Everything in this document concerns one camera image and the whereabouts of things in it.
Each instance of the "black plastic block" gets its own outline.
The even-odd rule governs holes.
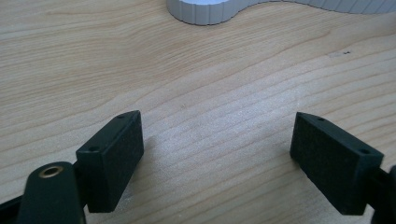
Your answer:
[[[362,215],[370,174],[384,155],[321,117],[297,113],[290,155],[343,215]]]
[[[90,212],[114,211],[143,152],[139,111],[116,116],[76,152]]]

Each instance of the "black plastic part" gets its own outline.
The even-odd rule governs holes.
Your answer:
[[[50,163],[29,175],[17,223],[85,223],[71,163]]]
[[[77,152],[84,198],[92,213],[112,212],[143,156],[139,111],[112,119]]]
[[[290,155],[343,215],[362,215],[384,155],[321,117],[297,113]]]
[[[6,203],[0,204],[0,223],[9,224],[17,221],[22,196],[14,198]]]
[[[396,166],[390,173],[379,170],[369,182],[368,203],[375,209],[373,224],[396,223]]]

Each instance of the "light wooden surface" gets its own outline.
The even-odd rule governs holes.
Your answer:
[[[338,214],[290,140],[303,111],[396,163],[396,14],[268,3],[199,27],[164,0],[0,2],[0,203],[136,109],[144,158],[89,223],[369,223]]]

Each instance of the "white object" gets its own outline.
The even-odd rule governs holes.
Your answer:
[[[246,7],[281,1],[346,13],[375,14],[396,11],[396,0],[166,0],[166,5],[169,12],[180,21],[211,25],[229,20]]]

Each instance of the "hole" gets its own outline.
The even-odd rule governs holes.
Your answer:
[[[90,147],[88,148],[89,151],[99,151],[99,147]]]
[[[364,148],[359,149],[359,152],[363,154],[370,154],[370,151]]]
[[[38,174],[41,178],[50,178],[58,175],[64,168],[62,166],[51,166],[47,169],[44,169]]]

